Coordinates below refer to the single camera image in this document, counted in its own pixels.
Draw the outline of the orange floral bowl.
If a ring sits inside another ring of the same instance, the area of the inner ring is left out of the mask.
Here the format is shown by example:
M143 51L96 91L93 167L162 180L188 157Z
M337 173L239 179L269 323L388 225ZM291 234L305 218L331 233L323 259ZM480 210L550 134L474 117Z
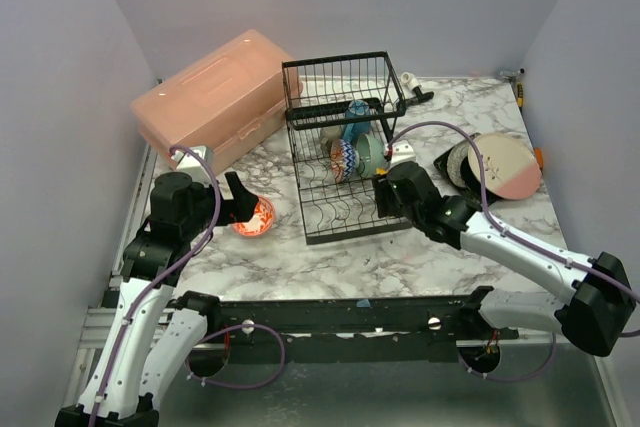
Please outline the orange floral bowl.
M248 222L234 223L231 227L238 235L258 237L265 234L273 226L275 217L276 210L273 203L269 199L259 196L253 217Z

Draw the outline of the mint green bowl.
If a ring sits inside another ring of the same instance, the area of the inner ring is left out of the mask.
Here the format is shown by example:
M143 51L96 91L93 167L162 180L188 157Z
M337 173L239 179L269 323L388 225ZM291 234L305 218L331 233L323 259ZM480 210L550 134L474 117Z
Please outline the mint green bowl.
M379 169L388 168L388 160L385 156L385 146L371 134L361 134L355 145L359 155L357 173L361 178L370 178L377 174Z

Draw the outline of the blue patterned bowl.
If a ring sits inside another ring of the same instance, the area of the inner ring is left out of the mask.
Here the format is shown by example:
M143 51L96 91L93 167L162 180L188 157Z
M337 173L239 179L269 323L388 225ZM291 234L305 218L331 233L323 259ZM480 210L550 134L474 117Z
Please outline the blue patterned bowl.
M336 183L348 181L359 165L359 154L355 147L343 139L334 140L330 149L330 162Z

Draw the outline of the grey ceramic mug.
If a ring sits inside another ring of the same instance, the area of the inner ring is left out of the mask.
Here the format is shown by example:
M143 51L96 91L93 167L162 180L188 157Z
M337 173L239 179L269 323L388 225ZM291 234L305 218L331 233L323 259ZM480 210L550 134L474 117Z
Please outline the grey ceramic mug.
M324 152L329 152L334 140L340 139L343 135L341 125L324 126L319 132L320 146Z

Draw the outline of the blue floral mug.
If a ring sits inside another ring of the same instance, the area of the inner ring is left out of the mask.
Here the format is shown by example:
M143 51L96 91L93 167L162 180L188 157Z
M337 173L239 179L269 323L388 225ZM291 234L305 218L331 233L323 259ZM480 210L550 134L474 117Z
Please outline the blue floral mug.
M354 142L361 134L368 134L370 132L370 121L367 120L369 115L370 107L366 101L362 99L351 101L345 112L348 123L343 129L342 139Z

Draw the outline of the pink and cream plate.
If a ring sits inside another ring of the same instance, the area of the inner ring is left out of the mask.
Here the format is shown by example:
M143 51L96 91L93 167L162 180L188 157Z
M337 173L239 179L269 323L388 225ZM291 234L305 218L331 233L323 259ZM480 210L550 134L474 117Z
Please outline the pink and cream plate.
M473 175L480 180L484 172L485 187L507 200L523 200L533 196L541 183L538 162L525 144L502 133L486 133L474 138L482 156L479 164L475 150L468 147L468 162Z

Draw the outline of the speckled white plate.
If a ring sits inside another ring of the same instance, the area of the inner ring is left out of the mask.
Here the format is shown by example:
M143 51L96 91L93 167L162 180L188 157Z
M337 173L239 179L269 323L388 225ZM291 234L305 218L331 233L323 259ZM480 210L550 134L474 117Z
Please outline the speckled white plate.
M447 162L446 172L451 183L458 188L465 188L466 183L461 174L461 165L467 158L469 143L462 141L456 144L450 151Z

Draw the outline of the black round plate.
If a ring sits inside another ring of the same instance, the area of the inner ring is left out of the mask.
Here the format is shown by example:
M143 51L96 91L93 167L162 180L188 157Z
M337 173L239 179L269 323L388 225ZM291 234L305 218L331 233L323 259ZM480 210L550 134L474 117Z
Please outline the black round plate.
M471 170L471 167L469 164L469 158L467 156L464 157L460 165L460 174L464 181L464 184L466 185L467 190L475 198L475 200L478 203L480 203L482 199L481 183L475 177L473 171ZM495 195L491 191L486 190L485 193L486 193L488 205L492 205L493 203L499 200L502 200L502 197Z

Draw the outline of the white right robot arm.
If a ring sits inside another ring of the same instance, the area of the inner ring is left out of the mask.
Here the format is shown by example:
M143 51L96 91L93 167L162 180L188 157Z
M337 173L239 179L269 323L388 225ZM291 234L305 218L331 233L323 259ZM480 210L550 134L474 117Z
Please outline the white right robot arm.
M372 184L380 217L403 216L431 241L488 258L540 286L536 293L489 290L477 307L488 326L561 334L599 357L624 337L639 300L614 255L555 247L461 196L441 195L415 162L375 175Z

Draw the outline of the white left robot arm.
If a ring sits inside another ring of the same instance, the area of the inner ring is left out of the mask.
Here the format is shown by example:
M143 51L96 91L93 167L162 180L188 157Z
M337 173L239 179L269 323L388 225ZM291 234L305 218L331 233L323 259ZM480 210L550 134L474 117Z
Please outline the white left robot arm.
M220 301L188 292L172 295L182 269L216 226L247 222L258 198L226 173L231 196L189 175L160 175L150 213L124 249L116 312L98 364L58 426L156 426L162 400L181 365L207 332L221 327Z

